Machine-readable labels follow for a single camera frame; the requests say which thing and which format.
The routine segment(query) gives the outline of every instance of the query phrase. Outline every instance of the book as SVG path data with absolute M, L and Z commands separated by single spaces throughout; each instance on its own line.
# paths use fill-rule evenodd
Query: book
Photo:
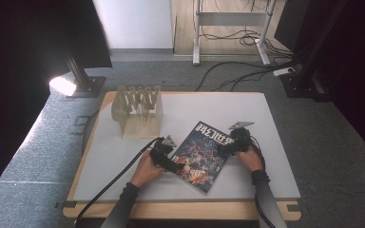
M 198 122 L 171 157 L 173 162 L 184 164 L 176 175 L 207 194 L 229 157 L 220 152 L 218 145 L 232 142 L 227 134 Z

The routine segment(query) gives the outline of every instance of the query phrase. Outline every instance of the hand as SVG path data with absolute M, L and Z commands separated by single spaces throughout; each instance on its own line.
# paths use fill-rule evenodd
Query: hand
M 146 150 L 141 159 L 139 160 L 138 167 L 135 170 L 134 175 L 130 183 L 141 188 L 147 182 L 151 182 L 158 178 L 162 172 L 164 172 L 163 168 L 158 168 L 154 165 L 152 158 L 150 158 L 149 154 L 150 150 Z
M 244 163 L 245 167 L 247 167 L 251 172 L 256 170 L 262 170 L 262 162 L 254 150 L 253 147 L 249 147 L 245 152 L 236 152 L 236 155 L 241 159 Z

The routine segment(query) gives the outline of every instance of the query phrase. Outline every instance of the power strip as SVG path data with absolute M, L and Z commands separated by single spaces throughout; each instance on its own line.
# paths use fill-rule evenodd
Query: power strip
M 288 68 L 283 68 L 283 69 L 279 69 L 279 70 L 275 70 L 274 71 L 274 76 L 280 76 L 280 75 L 284 75 L 284 74 L 289 74 L 289 73 L 294 73 L 296 72 L 293 68 L 288 67 Z

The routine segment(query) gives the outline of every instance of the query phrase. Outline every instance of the cover illustration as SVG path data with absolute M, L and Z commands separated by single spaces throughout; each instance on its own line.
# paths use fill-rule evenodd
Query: cover illustration
M 173 162 L 184 164 L 176 175 L 206 194 L 229 157 L 219 155 L 217 145 L 232 141 L 218 129 L 198 122 L 171 157 Z

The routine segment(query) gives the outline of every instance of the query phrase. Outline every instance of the gray carpet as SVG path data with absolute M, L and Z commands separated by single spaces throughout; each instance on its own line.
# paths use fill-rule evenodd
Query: gray carpet
M 86 71 L 89 76 L 106 76 L 98 98 L 71 99 L 51 90 L 33 134 L 0 179 L 0 227 L 72 227 L 73 219 L 65 218 L 55 204 L 66 199 L 82 157 L 85 126 L 80 123 L 100 107 L 106 93 L 119 85 L 161 85 L 165 91 L 193 91 L 214 64 L 114 62 L 113 69 Z M 207 75 L 200 91 L 210 91 L 254 70 L 237 64 L 218 66 Z M 70 73 L 64 77 L 73 80 Z M 221 89 L 229 90 L 230 86 Z M 288 222 L 289 227 L 365 227 L 365 143 L 336 107 L 309 99 L 288 99 L 272 73 L 259 81 L 241 82 L 234 91 L 262 92 L 270 106 L 301 194 L 302 218 Z M 195 227 L 187 221 L 175 222 L 175 227 Z M 135 221 L 131 227 L 170 224 Z M 254 222 L 209 224 L 251 227 Z M 198 227 L 207 226 L 200 222 Z

